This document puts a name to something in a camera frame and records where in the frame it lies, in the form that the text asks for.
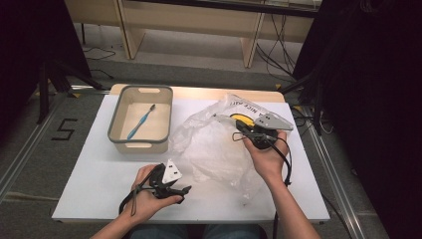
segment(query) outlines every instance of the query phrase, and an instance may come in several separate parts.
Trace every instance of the blue toothbrush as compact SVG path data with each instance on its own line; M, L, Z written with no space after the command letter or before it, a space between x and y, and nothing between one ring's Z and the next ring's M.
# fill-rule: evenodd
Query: blue toothbrush
M146 119L148 118L149 113L151 113L154 109L155 109L155 104L152 105L151 108L149 108L149 111L145 114L145 116L143 116L140 119L139 123L129 133L129 135L127 136L127 140L131 139L136 134L137 129L146 121Z

